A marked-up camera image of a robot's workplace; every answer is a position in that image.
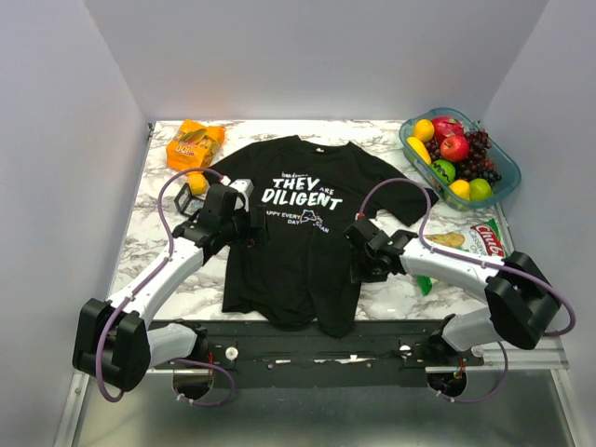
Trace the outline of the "red apple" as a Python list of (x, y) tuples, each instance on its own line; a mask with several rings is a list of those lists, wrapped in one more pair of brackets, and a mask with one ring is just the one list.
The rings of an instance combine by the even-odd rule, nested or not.
[(464, 136), (446, 137), (440, 144), (440, 155), (450, 162), (460, 162), (467, 158), (470, 148)]

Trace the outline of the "small yellow lemon front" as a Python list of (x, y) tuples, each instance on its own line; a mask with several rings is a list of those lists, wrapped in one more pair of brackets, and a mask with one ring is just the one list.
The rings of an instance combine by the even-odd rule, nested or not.
[(455, 180), (449, 185), (450, 190), (459, 198), (470, 200), (470, 184), (465, 180)]

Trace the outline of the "dark purple grape bunch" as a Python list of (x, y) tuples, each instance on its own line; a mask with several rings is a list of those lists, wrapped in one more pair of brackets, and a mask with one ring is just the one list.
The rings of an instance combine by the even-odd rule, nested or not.
[[(455, 167), (455, 180), (461, 179), (470, 182), (477, 178), (485, 179), (490, 185), (495, 185), (502, 180), (502, 176), (495, 167), (494, 161), (489, 157), (489, 150), (492, 143), (485, 131), (465, 132), (469, 144), (469, 154), (466, 159), (460, 162), (451, 162)], [(432, 162), (443, 159), (440, 155), (440, 144), (436, 138), (425, 142)]]

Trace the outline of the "green chips bag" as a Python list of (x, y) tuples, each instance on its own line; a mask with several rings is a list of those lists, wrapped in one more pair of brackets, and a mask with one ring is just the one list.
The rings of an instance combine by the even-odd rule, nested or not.
[(432, 243), (481, 256), (503, 258), (508, 255), (495, 219), (447, 233), (424, 234), (424, 237)]

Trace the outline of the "red dragon fruit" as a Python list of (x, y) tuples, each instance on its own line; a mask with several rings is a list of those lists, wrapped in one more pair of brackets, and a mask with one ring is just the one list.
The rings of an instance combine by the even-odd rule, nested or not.
[(434, 128), (434, 137), (442, 142), (445, 138), (450, 136), (465, 136), (465, 129), (463, 124), (450, 116), (439, 116), (431, 120)]

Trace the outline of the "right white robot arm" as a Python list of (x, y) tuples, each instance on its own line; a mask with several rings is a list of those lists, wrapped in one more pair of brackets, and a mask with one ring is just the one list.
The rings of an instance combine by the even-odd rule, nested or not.
[(481, 256), (406, 230), (389, 236), (367, 218), (353, 222), (344, 235), (355, 282), (382, 282), (390, 275), (434, 278), (483, 304), (468, 314), (446, 317), (430, 335), (429, 356), (441, 365), (477, 345), (507, 342), (532, 350), (561, 307), (532, 258), (522, 252)]

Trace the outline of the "teal plastic fruit basket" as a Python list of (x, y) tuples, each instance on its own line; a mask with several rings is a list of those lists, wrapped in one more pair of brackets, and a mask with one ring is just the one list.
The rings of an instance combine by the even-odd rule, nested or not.
[(503, 200), (508, 196), (520, 183), (521, 171), (514, 160), (508, 156), (488, 135), (488, 139), (492, 143), (492, 148), (489, 150), (489, 157), (494, 161), (496, 169), (502, 176), (502, 180), (495, 185), (491, 185), (493, 189), (493, 196), (483, 201), (464, 200), (456, 196), (449, 188), (449, 185), (444, 184), (438, 175), (427, 165), (407, 143), (407, 138), (413, 136), (413, 126), (419, 119), (432, 120), (439, 116), (450, 116), (459, 120), (465, 129), (469, 131), (485, 131), (481, 128), (481, 124), (470, 120), (467, 116), (452, 108), (434, 108), (425, 114), (418, 117), (411, 118), (401, 125), (399, 136), (403, 143), (403, 153), (406, 159), (419, 171), (425, 178), (431, 189), (441, 199), (457, 210), (472, 210), (489, 208)]

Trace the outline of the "black printed t-shirt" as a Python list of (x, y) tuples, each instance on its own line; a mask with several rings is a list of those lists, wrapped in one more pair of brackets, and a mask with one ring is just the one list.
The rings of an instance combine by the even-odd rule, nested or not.
[(411, 226), (438, 200), (352, 142), (316, 145), (297, 136), (254, 142), (212, 167), (232, 181), (252, 182), (250, 203), (264, 206), (269, 235), (261, 247), (231, 247), (223, 312), (257, 312), (288, 330), (315, 320), (336, 338), (351, 331), (359, 301), (344, 235), (357, 213), (373, 218), (386, 210)]

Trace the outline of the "lime green fruit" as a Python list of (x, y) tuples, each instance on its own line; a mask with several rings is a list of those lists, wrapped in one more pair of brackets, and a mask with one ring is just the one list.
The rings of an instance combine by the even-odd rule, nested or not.
[(483, 178), (469, 182), (469, 200), (483, 201), (493, 196), (492, 186)]

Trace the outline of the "orange snack bag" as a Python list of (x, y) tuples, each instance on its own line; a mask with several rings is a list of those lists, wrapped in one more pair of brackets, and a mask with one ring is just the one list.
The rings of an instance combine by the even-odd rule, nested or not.
[(186, 119), (167, 145), (167, 165), (183, 171), (191, 168), (209, 168), (213, 158), (224, 144), (226, 129), (204, 126)]

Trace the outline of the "yellow banana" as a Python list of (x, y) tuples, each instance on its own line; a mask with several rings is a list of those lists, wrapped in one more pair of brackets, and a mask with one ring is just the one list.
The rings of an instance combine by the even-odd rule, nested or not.
[(418, 138), (411, 136), (407, 138), (407, 143), (413, 148), (418, 156), (427, 164), (430, 165), (432, 160), (425, 144)]

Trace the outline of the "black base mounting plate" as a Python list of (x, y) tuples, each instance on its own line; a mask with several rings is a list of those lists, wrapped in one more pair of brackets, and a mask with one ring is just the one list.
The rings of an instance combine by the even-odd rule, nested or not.
[(221, 367), (212, 376), (218, 388), (433, 385), (459, 395), (466, 373), (484, 364), (480, 352), (437, 348), (437, 320), (359, 321), (343, 338), (315, 323), (297, 331), (265, 321), (188, 324), (198, 336), (186, 358)]

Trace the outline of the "loose yellow lemon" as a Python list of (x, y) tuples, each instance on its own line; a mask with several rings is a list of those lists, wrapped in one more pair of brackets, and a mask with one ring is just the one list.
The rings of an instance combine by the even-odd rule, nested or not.
[(195, 196), (204, 194), (208, 188), (209, 183), (201, 173), (192, 173), (187, 176), (187, 183), (190, 191)]

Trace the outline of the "black brooch display box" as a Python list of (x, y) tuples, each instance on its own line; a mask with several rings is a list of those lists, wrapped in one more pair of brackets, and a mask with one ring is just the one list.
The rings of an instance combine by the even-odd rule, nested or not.
[(191, 218), (200, 209), (203, 208), (204, 199), (194, 195), (190, 185), (185, 183), (177, 196), (174, 198), (174, 204), (177, 212), (186, 218)]

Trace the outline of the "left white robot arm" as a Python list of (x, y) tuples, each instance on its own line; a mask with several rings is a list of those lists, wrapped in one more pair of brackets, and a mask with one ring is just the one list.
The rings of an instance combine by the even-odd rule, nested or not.
[(265, 209), (252, 205), (253, 184), (240, 179), (216, 183), (203, 206), (190, 218), (168, 228), (163, 251), (128, 286), (100, 301), (89, 299), (81, 308), (74, 341), (73, 365), (93, 376), (112, 402), (134, 389), (148, 369), (180, 361), (199, 366), (208, 352), (207, 330), (199, 323), (173, 320), (152, 328), (157, 311), (178, 287), (221, 249), (264, 244)]

